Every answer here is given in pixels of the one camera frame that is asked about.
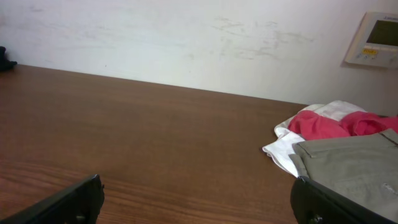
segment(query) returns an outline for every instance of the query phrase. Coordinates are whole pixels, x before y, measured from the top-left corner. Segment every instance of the white fabric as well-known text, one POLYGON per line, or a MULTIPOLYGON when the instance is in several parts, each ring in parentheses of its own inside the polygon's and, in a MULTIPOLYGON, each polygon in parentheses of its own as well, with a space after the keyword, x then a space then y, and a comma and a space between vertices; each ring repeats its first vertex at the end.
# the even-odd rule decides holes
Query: white fabric
MULTIPOLYGON (((355 111, 365 111, 358 106, 340 100, 333 101, 327 105, 310 105, 302 110, 312 110, 321 116, 331 118, 336 121, 340 121, 347 114, 354 113, 355 111)), ((299 134, 287 129, 287 126, 293 118, 294 117, 289 118, 275 127, 274 131, 278 140, 264 146, 262 150, 266 152, 281 169, 297 177, 297 169, 289 155, 295 154, 292 144, 305 141, 305 139, 299 134)))

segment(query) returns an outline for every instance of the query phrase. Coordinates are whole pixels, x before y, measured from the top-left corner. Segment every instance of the wooden table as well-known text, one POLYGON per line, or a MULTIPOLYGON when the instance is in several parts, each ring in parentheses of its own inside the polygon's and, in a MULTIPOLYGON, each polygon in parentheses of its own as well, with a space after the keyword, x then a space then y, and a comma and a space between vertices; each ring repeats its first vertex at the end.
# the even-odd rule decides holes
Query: wooden table
POLYGON ((0 218, 100 174, 98 223, 295 223, 261 147, 303 105, 18 65, 0 73, 0 218))

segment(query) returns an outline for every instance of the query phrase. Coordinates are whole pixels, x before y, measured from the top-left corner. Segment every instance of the gray pants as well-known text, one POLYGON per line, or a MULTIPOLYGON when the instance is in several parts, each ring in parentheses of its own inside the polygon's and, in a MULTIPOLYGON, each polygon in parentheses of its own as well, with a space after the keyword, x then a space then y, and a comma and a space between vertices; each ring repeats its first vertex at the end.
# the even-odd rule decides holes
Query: gray pants
POLYGON ((306 175, 346 198, 398 222, 398 134, 299 142, 290 155, 306 175))

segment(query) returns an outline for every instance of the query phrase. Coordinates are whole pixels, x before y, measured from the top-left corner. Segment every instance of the thermostat display screen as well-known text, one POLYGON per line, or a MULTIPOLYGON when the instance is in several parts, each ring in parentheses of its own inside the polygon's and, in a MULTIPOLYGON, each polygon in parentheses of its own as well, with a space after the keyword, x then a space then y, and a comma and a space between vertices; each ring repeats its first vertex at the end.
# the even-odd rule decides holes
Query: thermostat display screen
POLYGON ((398 46, 398 22, 376 21, 367 43, 398 46))

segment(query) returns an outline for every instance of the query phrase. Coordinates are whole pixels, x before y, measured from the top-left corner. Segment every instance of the wood grain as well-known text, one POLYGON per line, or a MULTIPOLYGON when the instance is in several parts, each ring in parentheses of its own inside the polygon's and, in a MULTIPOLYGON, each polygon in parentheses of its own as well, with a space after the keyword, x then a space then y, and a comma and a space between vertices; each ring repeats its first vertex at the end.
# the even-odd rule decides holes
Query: wood grain
POLYGON ((0 73, 0 218, 100 174, 98 223, 295 223, 260 148, 303 105, 18 65, 0 73))

